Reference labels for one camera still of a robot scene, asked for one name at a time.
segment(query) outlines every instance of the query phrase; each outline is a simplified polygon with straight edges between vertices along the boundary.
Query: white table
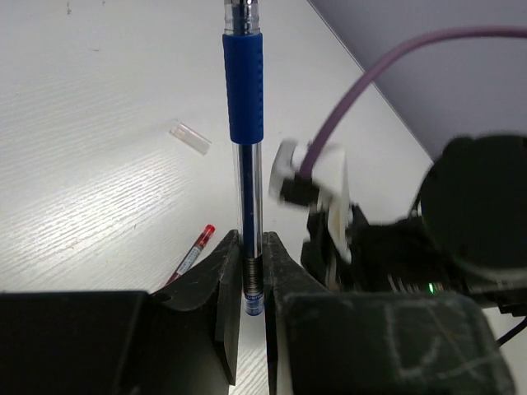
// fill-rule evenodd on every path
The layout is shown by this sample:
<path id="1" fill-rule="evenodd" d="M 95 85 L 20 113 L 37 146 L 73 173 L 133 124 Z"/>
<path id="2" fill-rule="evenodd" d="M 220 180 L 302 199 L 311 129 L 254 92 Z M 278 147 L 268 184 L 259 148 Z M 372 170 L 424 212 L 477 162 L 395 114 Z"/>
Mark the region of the white table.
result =
<path id="1" fill-rule="evenodd" d="M 207 223 L 205 254 L 237 227 L 222 3 L 0 4 L 0 289 L 155 290 Z M 312 138 L 361 70 L 307 2 L 260 16 L 267 191 L 280 141 Z M 206 156 L 169 136 L 172 118 L 212 141 Z M 369 219 L 404 215 L 431 161 L 375 88 L 333 140 Z M 264 229 L 296 259 L 305 221 L 265 196 Z M 231 392 L 267 393 L 265 372 L 264 317 L 243 316 Z"/>

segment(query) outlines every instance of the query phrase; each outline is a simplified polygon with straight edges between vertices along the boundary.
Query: ballpoint pen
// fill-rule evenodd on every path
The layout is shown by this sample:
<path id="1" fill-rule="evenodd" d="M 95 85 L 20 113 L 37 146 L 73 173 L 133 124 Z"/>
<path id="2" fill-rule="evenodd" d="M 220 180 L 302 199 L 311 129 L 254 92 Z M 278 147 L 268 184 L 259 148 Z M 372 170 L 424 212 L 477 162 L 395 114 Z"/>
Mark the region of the ballpoint pen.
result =
<path id="1" fill-rule="evenodd" d="M 239 178 L 245 311 L 258 315 L 264 309 L 260 153 L 264 138 L 264 93 L 258 0 L 225 0 L 223 50 L 229 124 Z"/>
<path id="2" fill-rule="evenodd" d="M 205 226 L 205 229 L 203 232 L 201 232 L 201 235 L 196 239 L 196 241 L 194 241 L 194 244 L 192 244 L 190 250 L 185 254 L 183 260 L 174 270 L 174 273 L 172 273 L 172 276 L 170 276 L 168 281 L 165 283 L 165 286 L 168 286 L 173 281 L 183 276 L 192 267 L 192 265 L 194 265 L 198 259 L 199 254 L 203 251 L 212 235 L 214 235 L 215 230 L 216 228 L 212 225 Z"/>

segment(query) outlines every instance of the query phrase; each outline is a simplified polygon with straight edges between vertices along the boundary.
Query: transparent pen barrel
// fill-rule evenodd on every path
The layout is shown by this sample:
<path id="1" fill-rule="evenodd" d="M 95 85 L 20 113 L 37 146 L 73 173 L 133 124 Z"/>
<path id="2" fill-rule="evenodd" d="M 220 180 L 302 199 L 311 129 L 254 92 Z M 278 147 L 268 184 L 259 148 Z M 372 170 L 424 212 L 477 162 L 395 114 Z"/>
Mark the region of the transparent pen barrel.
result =
<path id="1" fill-rule="evenodd" d="M 225 1 L 225 34 L 257 35 L 259 28 L 258 1 Z"/>
<path id="2" fill-rule="evenodd" d="M 262 254 L 262 160 L 260 144 L 234 145 L 242 258 Z"/>

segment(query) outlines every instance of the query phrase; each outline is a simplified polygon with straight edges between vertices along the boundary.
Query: purple cable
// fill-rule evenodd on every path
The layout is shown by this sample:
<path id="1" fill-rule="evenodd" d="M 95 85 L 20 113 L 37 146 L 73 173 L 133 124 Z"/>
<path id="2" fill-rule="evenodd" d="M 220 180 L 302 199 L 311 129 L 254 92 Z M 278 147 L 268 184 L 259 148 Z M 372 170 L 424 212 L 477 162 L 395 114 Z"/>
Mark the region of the purple cable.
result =
<path id="1" fill-rule="evenodd" d="M 419 35 L 404 41 L 397 47 L 391 49 L 382 58 L 380 58 L 373 67 L 365 72 L 353 86 L 346 92 L 340 102 L 335 106 L 331 114 L 328 116 L 319 133 L 316 135 L 313 142 L 305 155 L 304 161 L 299 170 L 299 174 L 304 179 L 311 177 L 311 171 L 320 152 L 324 148 L 325 143 L 329 140 L 331 133 L 335 130 L 338 123 L 344 117 L 349 108 L 355 103 L 355 100 L 361 93 L 372 83 L 386 68 L 391 66 L 397 60 L 402 58 L 405 54 L 412 52 L 415 49 L 424 47 L 429 44 L 439 43 L 441 41 L 450 41 L 467 38 L 486 38 L 486 37 L 502 37 L 502 38 L 517 38 L 527 39 L 527 27 L 523 26 L 473 26 L 473 27 L 458 27 L 454 29 L 445 29 L 432 31 L 424 35 Z"/>

